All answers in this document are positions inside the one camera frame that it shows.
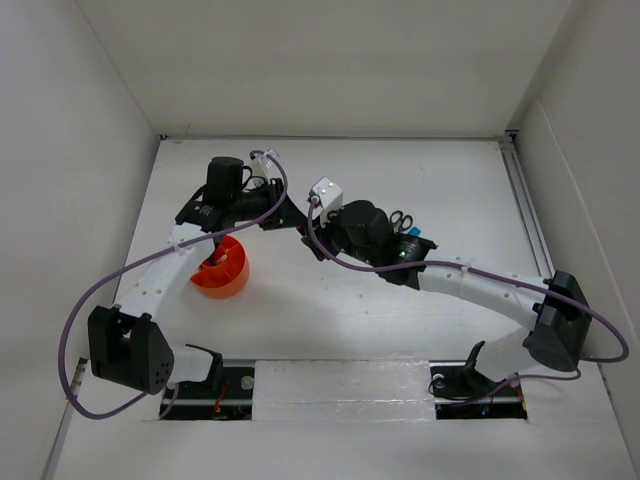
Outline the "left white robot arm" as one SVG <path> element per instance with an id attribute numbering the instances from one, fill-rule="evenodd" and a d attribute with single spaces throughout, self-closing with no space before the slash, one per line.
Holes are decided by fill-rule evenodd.
<path id="1" fill-rule="evenodd" d="M 223 382 L 221 355 L 192 344 L 172 348 L 162 329 L 191 277 L 226 235 L 242 226 L 299 224 L 287 187 L 273 150 L 252 152 L 248 163 L 213 158 L 205 185 L 177 214 L 165 252 L 113 306 L 97 306 L 89 315 L 92 374 L 149 395 L 183 382 L 201 396 L 216 394 Z"/>

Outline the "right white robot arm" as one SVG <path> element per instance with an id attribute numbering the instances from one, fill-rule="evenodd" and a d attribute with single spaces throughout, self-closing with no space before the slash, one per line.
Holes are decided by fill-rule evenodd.
<path id="1" fill-rule="evenodd" d="M 347 255 L 354 260 L 351 270 L 454 297 L 515 322 L 513 332 L 472 347 L 462 369 L 462 381 L 471 392 L 486 393 L 497 382 L 535 366 L 577 371 L 591 317 L 577 306 L 584 297 L 573 276 L 556 272 L 550 278 L 520 277 L 461 260 L 431 259 L 434 242 L 401 232 L 366 200 L 328 206 L 311 196 L 304 233 L 321 260 L 338 262 Z"/>

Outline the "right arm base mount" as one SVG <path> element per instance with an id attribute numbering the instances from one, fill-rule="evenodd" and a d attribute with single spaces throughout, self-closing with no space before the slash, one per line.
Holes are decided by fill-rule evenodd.
<path id="1" fill-rule="evenodd" d="M 518 384 L 494 382 L 476 371 L 485 342 L 478 342 L 464 361 L 436 361 L 430 366 L 428 392 L 437 420 L 526 420 L 528 414 Z"/>

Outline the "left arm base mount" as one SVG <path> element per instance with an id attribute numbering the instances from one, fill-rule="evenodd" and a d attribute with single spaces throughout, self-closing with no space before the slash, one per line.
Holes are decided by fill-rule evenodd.
<path id="1" fill-rule="evenodd" d="M 254 360 L 225 360 L 221 353 L 187 344 L 174 350 L 159 418 L 167 421 L 249 421 L 255 386 Z"/>

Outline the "black handled scissors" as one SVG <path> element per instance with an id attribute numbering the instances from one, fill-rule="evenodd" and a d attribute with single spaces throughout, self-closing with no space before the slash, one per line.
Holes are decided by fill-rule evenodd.
<path id="1" fill-rule="evenodd" d="M 413 227 L 413 217 L 401 210 L 393 211 L 389 216 L 389 221 L 393 230 L 398 233 L 409 232 Z"/>

